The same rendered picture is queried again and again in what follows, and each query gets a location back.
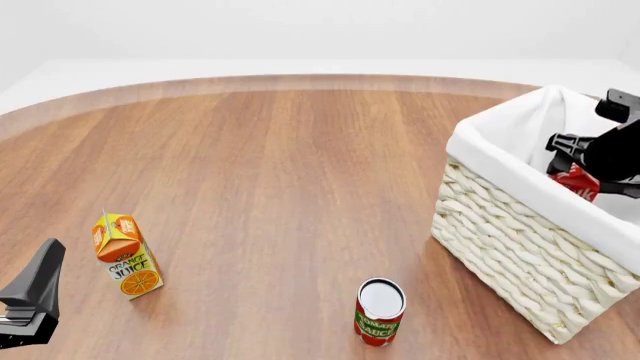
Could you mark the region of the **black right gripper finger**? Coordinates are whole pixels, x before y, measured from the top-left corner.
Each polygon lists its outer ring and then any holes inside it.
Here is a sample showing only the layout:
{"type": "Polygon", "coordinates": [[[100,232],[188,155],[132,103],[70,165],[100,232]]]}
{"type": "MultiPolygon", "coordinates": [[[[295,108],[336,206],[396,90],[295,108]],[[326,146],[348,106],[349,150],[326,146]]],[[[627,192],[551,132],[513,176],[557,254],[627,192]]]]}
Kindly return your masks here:
{"type": "Polygon", "coordinates": [[[626,182],[601,182],[600,194],[618,194],[626,197],[638,196],[638,184],[626,182]]]}
{"type": "Polygon", "coordinates": [[[548,175],[558,175],[560,173],[570,173],[572,169],[582,168],[582,155],[580,153],[571,155],[566,152],[555,152],[548,164],[546,173],[548,175]]]}

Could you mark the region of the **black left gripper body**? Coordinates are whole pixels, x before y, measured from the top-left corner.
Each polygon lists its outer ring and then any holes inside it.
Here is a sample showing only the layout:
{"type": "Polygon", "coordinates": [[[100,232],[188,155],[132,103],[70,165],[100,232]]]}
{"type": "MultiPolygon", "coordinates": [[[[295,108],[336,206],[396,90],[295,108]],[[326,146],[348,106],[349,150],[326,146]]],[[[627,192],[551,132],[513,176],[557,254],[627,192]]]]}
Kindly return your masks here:
{"type": "Polygon", "coordinates": [[[58,302],[6,305],[0,315],[0,348],[47,344],[59,323],[58,302]]]}

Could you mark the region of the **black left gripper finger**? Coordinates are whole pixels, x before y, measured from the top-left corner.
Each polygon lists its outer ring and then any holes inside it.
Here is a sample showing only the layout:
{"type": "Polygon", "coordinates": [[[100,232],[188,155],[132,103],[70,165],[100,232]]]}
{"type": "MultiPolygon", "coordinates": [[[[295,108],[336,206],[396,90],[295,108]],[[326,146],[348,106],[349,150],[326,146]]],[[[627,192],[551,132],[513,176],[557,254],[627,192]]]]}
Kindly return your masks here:
{"type": "Polygon", "coordinates": [[[47,239],[25,268],[0,290],[0,302],[8,313],[43,313],[58,320],[59,281],[66,248],[55,238],[47,239]]]}

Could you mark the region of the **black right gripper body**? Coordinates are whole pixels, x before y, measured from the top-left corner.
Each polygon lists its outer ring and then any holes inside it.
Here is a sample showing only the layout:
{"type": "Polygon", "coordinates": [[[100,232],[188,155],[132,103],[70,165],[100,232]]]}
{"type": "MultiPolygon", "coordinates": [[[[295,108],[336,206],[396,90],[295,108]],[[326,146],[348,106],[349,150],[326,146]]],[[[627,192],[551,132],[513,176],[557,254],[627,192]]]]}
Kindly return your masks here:
{"type": "Polygon", "coordinates": [[[556,133],[549,137],[545,149],[553,153],[550,165],[594,165],[597,158],[589,147],[597,137],[581,137],[576,134],[556,133]]]}

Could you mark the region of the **red milk carton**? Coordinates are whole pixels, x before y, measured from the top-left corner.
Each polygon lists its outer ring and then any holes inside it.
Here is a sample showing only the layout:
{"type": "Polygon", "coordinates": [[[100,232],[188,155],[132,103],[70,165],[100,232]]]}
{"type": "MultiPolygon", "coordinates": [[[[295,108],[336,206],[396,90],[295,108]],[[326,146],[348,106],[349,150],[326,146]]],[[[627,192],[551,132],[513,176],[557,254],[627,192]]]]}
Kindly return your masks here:
{"type": "Polygon", "coordinates": [[[593,203],[600,192],[600,182],[577,164],[571,164],[567,172],[550,174],[549,177],[589,203],[593,203]]]}

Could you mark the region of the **white cloth basket liner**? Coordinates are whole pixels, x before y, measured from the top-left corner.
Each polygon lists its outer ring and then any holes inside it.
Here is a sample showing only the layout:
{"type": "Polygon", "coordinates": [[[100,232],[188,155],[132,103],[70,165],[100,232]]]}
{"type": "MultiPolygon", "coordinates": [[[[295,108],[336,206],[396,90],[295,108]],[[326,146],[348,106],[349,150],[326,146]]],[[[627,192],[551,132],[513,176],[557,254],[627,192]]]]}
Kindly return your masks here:
{"type": "Polygon", "coordinates": [[[546,86],[463,119],[446,152],[553,224],[640,276],[640,199],[600,194],[589,202],[550,179],[545,149],[556,133],[596,137],[616,122],[597,102],[546,86]]]}

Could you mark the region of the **white wicker basket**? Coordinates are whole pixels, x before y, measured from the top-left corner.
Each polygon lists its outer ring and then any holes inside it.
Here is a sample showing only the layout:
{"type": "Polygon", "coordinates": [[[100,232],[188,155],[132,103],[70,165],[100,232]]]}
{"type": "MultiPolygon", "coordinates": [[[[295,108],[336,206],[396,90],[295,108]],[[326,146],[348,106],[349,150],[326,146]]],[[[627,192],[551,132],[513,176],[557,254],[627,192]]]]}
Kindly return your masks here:
{"type": "Polygon", "coordinates": [[[553,344],[564,344],[640,276],[448,158],[432,236],[553,344]]]}

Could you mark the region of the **orange juice carton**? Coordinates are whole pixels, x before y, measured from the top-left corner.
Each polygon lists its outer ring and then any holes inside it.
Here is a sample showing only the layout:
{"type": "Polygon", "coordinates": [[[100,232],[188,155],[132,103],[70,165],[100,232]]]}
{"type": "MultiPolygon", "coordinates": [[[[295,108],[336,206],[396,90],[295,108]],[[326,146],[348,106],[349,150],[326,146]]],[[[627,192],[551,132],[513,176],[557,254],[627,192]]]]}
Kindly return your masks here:
{"type": "Polygon", "coordinates": [[[131,215],[103,212],[92,229],[92,241],[97,260],[128,300],[164,285],[154,254],[131,215]]]}

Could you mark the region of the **tomato sauce tin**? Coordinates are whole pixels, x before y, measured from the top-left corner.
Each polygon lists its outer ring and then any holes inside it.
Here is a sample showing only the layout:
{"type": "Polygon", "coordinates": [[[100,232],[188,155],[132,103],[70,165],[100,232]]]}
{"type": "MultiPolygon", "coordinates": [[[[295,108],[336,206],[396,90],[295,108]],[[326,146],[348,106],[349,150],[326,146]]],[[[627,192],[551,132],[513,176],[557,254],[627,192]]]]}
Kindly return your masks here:
{"type": "Polygon", "coordinates": [[[387,278],[369,278],[357,290],[354,331],[365,343],[385,347],[394,341],[407,306],[402,288],[387,278]]]}

